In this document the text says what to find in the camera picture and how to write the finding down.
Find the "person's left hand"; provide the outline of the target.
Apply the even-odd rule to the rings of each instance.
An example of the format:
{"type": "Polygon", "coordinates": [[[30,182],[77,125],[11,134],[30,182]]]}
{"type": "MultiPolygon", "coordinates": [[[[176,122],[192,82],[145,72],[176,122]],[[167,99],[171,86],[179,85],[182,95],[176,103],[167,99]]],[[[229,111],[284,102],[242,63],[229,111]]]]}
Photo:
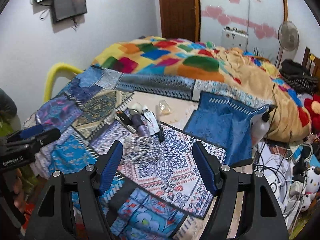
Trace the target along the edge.
{"type": "Polygon", "coordinates": [[[14,206],[18,208],[21,213],[25,212],[24,191],[22,185],[22,173],[19,168],[15,170],[14,183],[12,185],[12,191],[14,192],[14,206]]]}

